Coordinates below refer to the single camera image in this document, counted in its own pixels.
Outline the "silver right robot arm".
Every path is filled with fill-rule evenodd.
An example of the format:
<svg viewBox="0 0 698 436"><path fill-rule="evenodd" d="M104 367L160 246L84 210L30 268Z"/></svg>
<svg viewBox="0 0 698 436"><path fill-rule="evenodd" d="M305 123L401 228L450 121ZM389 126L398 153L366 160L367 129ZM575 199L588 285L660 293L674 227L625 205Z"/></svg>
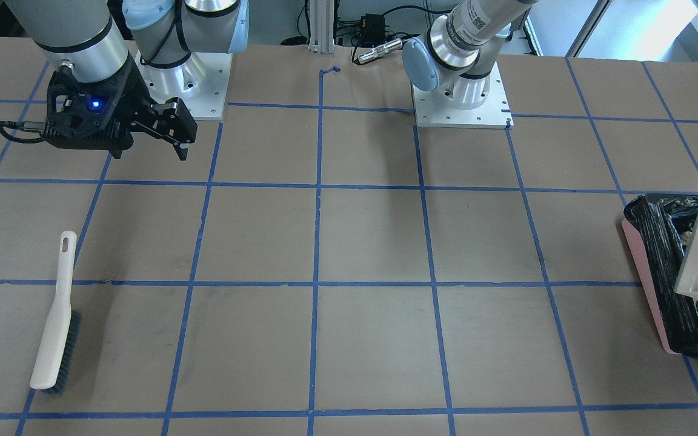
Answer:
<svg viewBox="0 0 698 436"><path fill-rule="evenodd" d="M114 159L144 133L186 160L197 121L221 119L232 57L248 44L247 1L124 1L136 54L106 1L7 6L55 71L44 121L0 121L0 135Z"/></svg>

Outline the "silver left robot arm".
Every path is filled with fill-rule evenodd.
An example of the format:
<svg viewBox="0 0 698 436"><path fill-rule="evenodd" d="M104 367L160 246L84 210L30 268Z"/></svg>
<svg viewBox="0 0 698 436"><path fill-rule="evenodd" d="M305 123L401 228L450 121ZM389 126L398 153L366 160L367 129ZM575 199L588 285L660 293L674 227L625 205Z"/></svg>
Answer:
<svg viewBox="0 0 698 436"><path fill-rule="evenodd" d="M404 42L402 62L414 94L416 114L422 102L437 99L448 110L477 110L504 92L493 74L512 23L535 1L465 1L439 16L424 36Z"/></svg>

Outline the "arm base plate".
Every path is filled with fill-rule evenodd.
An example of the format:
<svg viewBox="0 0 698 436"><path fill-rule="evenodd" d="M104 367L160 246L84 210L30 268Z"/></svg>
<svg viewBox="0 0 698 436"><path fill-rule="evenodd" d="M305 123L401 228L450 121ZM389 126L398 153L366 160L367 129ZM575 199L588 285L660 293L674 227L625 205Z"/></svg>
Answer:
<svg viewBox="0 0 698 436"><path fill-rule="evenodd" d="M231 64L231 53L192 53L184 64L169 69L158 69L138 64L150 96L164 103L171 97L185 102L196 121L221 121L227 106Z"/></svg>
<svg viewBox="0 0 698 436"><path fill-rule="evenodd" d="M510 129L513 116L499 64L487 77L454 78L446 85L423 91L411 85L418 127Z"/></svg>

